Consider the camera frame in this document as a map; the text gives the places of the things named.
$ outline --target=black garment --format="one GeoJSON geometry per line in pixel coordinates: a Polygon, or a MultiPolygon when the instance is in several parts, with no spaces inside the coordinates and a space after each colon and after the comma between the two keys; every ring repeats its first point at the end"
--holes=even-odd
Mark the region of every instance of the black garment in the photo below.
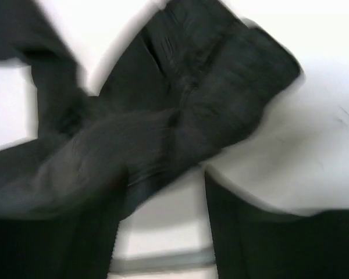
{"type": "Polygon", "coordinates": [[[212,168],[206,200],[220,279],[349,279],[349,210],[311,217],[267,212],[212,168]]]}
{"type": "Polygon", "coordinates": [[[17,219],[0,220],[0,278],[104,277],[119,189],[129,185],[127,216],[247,138],[266,104],[300,75],[273,38],[217,0],[169,2],[127,47],[97,98],[79,88],[76,61],[30,0],[0,1],[0,26],[0,60],[31,66],[39,118],[37,140],[0,151],[0,218],[17,219]],[[34,233],[48,246],[35,248],[34,233]],[[8,260],[16,264],[3,273],[8,260]]]}

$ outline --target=black cloth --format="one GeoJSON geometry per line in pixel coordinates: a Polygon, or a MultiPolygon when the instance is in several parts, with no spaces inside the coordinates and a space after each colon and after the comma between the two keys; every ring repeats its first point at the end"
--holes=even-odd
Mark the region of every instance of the black cloth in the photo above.
{"type": "Polygon", "coordinates": [[[102,278],[120,189],[128,216],[246,139],[301,73],[272,37],[217,0],[170,1],[122,53],[99,97],[79,87],[78,63],[31,0],[0,1],[0,60],[9,58],[31,66],[39,127],[38,139],[0,151],[0,269],[17,262],[0,278],[102,278]],[[9,243],[22,243],[20,256],[9,243]]]}
{"type": "Polygon", "coordinates": [[[205,171],[206,200],[220,279],[349,279],[349,210],[300,217],[262,210],[205,171]]]}

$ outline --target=white background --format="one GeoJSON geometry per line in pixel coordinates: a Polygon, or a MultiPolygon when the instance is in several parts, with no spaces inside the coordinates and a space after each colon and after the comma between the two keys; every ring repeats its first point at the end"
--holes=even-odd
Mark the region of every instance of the white background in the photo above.
{"type": "MultiPolygon", "coordinates": [[[[150,0],[38,0],[85,68],[95,94],[127,30],[144,22],[150,0]]],[[[349,207],[349,0],[227,0],[238,15],[268,31],[300,61],[305,80],[270,105],[262,128],[212,164],[240,188],[296,214],[349,207]]],[[[0,148],[33,138],[35,99],[24,68],[0,67],[0,148]]],[[[126,220],[116,256],[207,247],[200,173],[192,172],[126,220]]]]}

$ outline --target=white floor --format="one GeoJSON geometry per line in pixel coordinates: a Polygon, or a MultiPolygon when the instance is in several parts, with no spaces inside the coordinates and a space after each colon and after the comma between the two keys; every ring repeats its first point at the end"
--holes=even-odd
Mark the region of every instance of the white floor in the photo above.
{"type": "Polygon", "coordinates": [[[135,276],[110,276],[108,279],[216,279],[215,268],[188,271],[186,273],[146,274],[135,276]]]}

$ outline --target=white surface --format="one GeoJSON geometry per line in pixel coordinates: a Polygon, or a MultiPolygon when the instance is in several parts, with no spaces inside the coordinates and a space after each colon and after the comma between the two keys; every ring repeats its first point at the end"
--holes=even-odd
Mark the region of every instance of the white surface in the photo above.
{"type": "Polygon", "coordinates": [[[203,269],[189,271],[186,273],[168,273],[168,274],[146,274],[134,276],[114,276],[108,279],[215,279],[217,278],[216,269],[203,269]]]}
{"type": "MultiPolygon", "coordinates": [[[[154,7],[149,0],[38,1],[85,67],[83,82],[92,94],[108,70],[100,64],[104,54],[114,49],[118,56],[125,30],[154,7]]],[[[253,139],[212,164],[259,199],[297,214],[349,207],[349,0],[225,2],[288,47],[306,80],[274,101],[253,139]]],[[[24,69],[0,68],[0,146],[33,137],[35,99],[24,78],[24,69]]],[[[202,180],[193,175],[124,222],[116,256],[210,244],[202,180]]]]}

